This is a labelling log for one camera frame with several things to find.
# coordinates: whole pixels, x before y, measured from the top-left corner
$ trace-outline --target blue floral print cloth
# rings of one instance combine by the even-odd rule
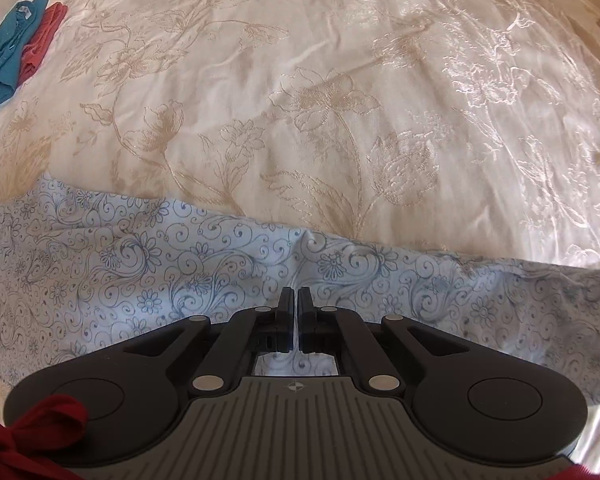
[[[368,321],[396,312],[542,364],[600,403],[600,270],[383,247],[47,175],[0,205],[0,379],[13,386],[192,314],[227,321],[275,305],[287,285]],[[335,368],[296,351],[261,358],[256,373]]]

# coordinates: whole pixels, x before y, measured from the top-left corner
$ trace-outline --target white bedspread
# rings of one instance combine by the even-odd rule
[[[45,62],[0,107],[0,202],[49,170],[600,266],[600,31],[582,0],[60,1]]]

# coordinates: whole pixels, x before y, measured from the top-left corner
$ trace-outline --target dark red fabric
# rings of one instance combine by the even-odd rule
[[[54,38],[54,34],[64,19],[67,10],[68,7],[60,2],[56,2],[52,6],[46,8],[45,13],[42,15],[42,21],[40,22],[38,30],[29,40],[29,43],[24,46],[22,51],[18,86],[24,83],[36,73],[36,70],[38,70],[38,67],[42,63],[42,59],[45,57],[46,51],[51,44],[51,40]]]
[[[552,476],[549,480],[600,480],[600,475],[594,475],[587,468],[575,465],[558,473],[556,476]]]
[[[87,410],[73,397],[53,395],[9,428],[0,424],[0,480],[81,480],[39,453],[78,442],[87,419]]]

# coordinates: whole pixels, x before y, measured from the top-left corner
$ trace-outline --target logo symbol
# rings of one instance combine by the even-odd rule
[[[287,385],[287,388],[289,388],[293,393],[296,394],[304,388],[304,384],[302,384],[298,381],[293,381],[292,383],[289,383]]]

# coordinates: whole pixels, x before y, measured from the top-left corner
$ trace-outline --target folded teal shirt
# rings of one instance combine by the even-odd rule
[[[18,2],[0,24],[0,104],[16,90],[22,49],[38,30],[47,3]]]

